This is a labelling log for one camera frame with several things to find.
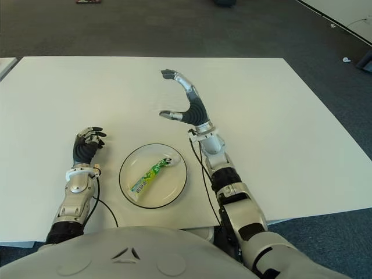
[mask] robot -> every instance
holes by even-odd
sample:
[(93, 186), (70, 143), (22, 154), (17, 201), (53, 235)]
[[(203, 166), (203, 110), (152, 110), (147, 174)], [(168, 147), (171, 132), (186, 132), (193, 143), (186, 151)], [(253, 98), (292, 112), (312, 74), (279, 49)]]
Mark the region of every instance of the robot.
[(212, 182), (226, 236), (238, 244), (242, 263), (199, 236), (159, 227), (120, 227), (84, 235), (90, 200), (100, 169), (92, 158), (104, 146), (102, 128), (76, 136), (74, 164), (66, 174), (65, 199), (46, 244), (36, 253), (0, 269), (9, 278), (245, 278), (345, 279), (298, 251), (282, 236), (269, 232), (260, 207), (225, 152), (196, 88), (182, 74), (163, 70), (163, 78), (186, 90), (186, 112), (164, 110), (160, 116), (193, 125), (188, 132), (205, 156), (198, 159)]

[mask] green wrapper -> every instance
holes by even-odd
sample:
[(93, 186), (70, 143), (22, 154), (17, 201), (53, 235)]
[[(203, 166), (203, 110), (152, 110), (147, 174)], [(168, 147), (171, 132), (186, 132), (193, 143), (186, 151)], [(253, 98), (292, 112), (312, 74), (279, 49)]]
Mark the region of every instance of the green wrapper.
[(157, 174), (160, 172), (162, 167), (169, 166), (171, 162), (170, 158), (164, 158), (159, 161), (156, 165), (152, 166), (151, 169), (147, 171), (147, 173), (141, 177), (140, 180), (137, 181), (136, 184), (133, 185), (132, 188), (130, 188), (129, 196), (137, 201), (140, 195), (143, 193), (144, 189), (147, 185), (149, 185), (154, 178), (157, 176)]

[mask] white wall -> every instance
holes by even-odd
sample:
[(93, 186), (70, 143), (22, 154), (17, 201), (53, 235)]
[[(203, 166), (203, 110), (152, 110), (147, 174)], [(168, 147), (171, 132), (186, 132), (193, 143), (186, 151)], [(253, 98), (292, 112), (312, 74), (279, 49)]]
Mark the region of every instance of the white wall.
[(303, 0), (325, 15), (348, 26), (348, 29), (372, 42), (372, 0)]

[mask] robotic arm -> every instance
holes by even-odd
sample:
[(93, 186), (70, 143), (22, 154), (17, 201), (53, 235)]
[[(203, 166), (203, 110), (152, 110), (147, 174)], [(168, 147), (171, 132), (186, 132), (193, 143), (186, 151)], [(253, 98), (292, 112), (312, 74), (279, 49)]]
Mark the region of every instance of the robotic arm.
[(186, 112), (164, 110), (160, 116), (195, 126), (195, 130), (189, 130), (189, 137), (201, 144), (220, 206), (221, 224), (229, 238), (240, 246), (244, 265), (265, 279), (348, 278), (311, 261), (282, 236), (267, 231), (264, 214), (225, 153), (224, 141), (210, 121), (196, 88), (174, 70), (163, 70), (162, 74), (184, 87), (190, 108)]
[(65, 199), (53, 221), (46, 244), (58, 244), (84, 232), (90, 200), (95, 191), (93, 179), (98, 178), (101, 172), (98, 165), (90, 165), (97, 150), (105, 144), (101, 137), (106, 134), (101, 131), (100, 127), (89, 127), (76, 135), (73, 148), (74, 165), (66, 173)]

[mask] small object on floor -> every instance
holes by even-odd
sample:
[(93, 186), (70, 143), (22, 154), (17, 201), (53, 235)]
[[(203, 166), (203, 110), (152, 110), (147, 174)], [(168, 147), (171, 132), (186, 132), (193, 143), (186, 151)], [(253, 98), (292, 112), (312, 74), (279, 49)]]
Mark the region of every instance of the small object on floor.
[(367, 54), (358, 62), (356, 65), (358, 69), (369, 71), (372, 73), (372, 51), (368, 51)]
[(76, 0), (76, 4), (99, 4), (102, 0)]

